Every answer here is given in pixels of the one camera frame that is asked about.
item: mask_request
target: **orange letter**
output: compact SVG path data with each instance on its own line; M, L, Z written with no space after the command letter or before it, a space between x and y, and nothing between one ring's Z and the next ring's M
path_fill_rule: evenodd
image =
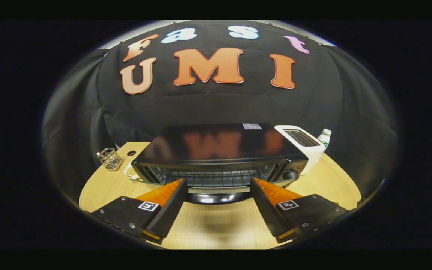
M292 80L291 65L294 64L294 60L288 56L280 54L270 54L276 65L276 72L274 79L271 80L271 84L275 87L281 87L286 89L293 89L295 84Z
M209 60L194 48L184 49L174 53L180 60L178 78L174 80L177 86L193 84L196 78L191 76L191 69L198 78L207 82L217 68L214 81L221 84L238 84L245 79L240 75L239 57L243 53L239 48L220 48Z
M151 41L149 39L155 39L158 37L158 34L153 34L152 36L148 36L147 38L143 38L140 41L134 42L130 46L128 46L129 51L127 51L126 57L123 59L123 62L130 60L133 57L136 57L143 53L143 50L140 48L146 48Z
M156 61L156 58L151 57L139 63L139 66L142 67L142 82L140 84L134 84L132 82L132 71L136 65L127 66L120 71L123 89L127 94L140 94L151 86L153 82L152 68L154 61Z

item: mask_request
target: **wire mesh cup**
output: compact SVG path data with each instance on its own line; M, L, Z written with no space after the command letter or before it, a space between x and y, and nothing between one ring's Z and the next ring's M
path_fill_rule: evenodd
M105 148L100 153L96 153L96 156L108 171L117 171L122 164L121 157L114 148Z

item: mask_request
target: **pink letter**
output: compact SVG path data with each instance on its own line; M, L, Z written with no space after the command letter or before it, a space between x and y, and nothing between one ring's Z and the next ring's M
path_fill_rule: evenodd
M309 54L309 51L305 48L303 48L302 45L305 45L304 42L299 41L298 38L295 38L293 36L284 36L285 38L289 39L289 41L291 42L291 45L293 45L293 47L295 49L297 49L298 51L302 52L302 53L306 53Z

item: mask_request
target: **toaster oven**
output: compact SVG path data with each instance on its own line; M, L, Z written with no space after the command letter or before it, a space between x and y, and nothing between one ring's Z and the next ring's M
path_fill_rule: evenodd
M141 182L162 186L184 178L190 201L223 203L248 195L253 177L286 186L307 163L308 157L271 125L238 123L170 126L131 166Z

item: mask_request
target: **toaster slot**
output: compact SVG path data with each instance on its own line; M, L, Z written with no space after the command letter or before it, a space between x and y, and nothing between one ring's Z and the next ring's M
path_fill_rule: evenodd
M300 145L305 147L311 147L311 146L319 146L320 144L313 139L311 139L309 136L307 136L304 132L297 129L285 129L284 130L291 138L293 138L296 142L298 142Z

